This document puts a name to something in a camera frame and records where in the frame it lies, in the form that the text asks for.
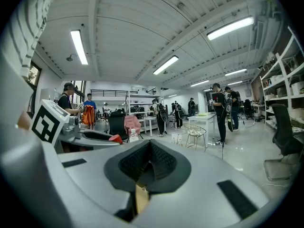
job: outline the blue shirt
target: blue shirt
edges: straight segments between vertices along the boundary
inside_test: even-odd
[[[94,101],[85,101],[85,102],[84,102],[84,105],[91,105],[91,106],[93,106],[94,109],[96,110],[96,104],[95,104]]]

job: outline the black rubber strip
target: black rubber strip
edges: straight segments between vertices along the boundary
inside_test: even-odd
[[[80,164],[83,164],[83,163],[86,163],[86,160],[78,159],[78,160],[63,162],[62,165],[63,165],[64,168],[67,168],[67,167],[72,167],[72,166],[75,166],[75,165],[80,165]]]
[[[237,214],[245,219],[257,211],[256,206],[230,180],[217,183]]]

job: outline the ceiling light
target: ceiling light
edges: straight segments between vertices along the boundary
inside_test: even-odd
[[[240,84],[240,83],[242,83],[242,81],[234,82],[234,83],[231,83],[231,84],[228,84],[228,85],[231,86],[231,85],[236,85],[236,84]]]
[[[232,75],[232,74],[238,74],[238,73],[241,73],[241,72],[245,72],[246,70],[247,70],[247,68],[244,68],[244,69],[241,69],[241,70],[238,70],[238,71],[227,73],[227,74],[225,74],[225,76],[229,76],[229,75]]]
[[[171,64],[175,63],[179,58],[177,56],[171,57],[168,61],[166,61],[164,64],[162,64],[158,69],[156,69],[153,73],[155,75],[158,75],[160,72],[165,70],[167,67],[169,67]]]
[[[88,65],[86,60],[86,55],[84,51],[84,47],[81,40],[80,30],[72,30],[71,36],[74,42],[74,46],[76,48],[78,57],[83,65]]]
[[[242,27],[245,27],[245,26],[248,26],[248,25],[252,25],[253,23],[254,23],[253,17],[248,16],[246,18],[239,19],[237,21],[226,24],[226,25],[214,30],[213,32],[208,33],[207,37],[208,37],[209,40],[213,40],[217,37],[220,37],[220,36],[225,35],[229,32],[232,32],[232,31],[234,31],[238,28],[242,28]]]
[[[191,85],[191,87],[198,86],[198,85],[204,84],[204,83],[206,83],[206,82],[209,82],[209,80],[206,80],[206,81],[203,81],[203,82],[200,82],[200,83]]]

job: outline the pink chair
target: pink chair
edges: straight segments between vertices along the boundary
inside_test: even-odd
[[[138,121],[136,116],[126,116],[124,118],[124,128],[128,136],[131,134],[131,129],[135,128],[135,131],[138,135],[141,136],[141,123]]]

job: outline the wire chair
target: wire chair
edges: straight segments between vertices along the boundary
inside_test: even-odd
[[[197,145],[198,145],[199,137],[201,137],[201,136],[204,137],[204,143],[205,143],[205,136],[204,136],[204,134],[206,133],[205,129],[203,129],[202,127],[193,125],[193,124],[189,124],[189,123],[184,123],[183,126],[188,129],[188,131],[187,131],[188,138],[187,138],[187,142],[186,142],[185,147],[187,147],[189,136],[194,137],[194,144],[188,146],[188,148],[195,145],[195,138],[196,138],[196,145],[195,145],[195,150],[196,150]]]

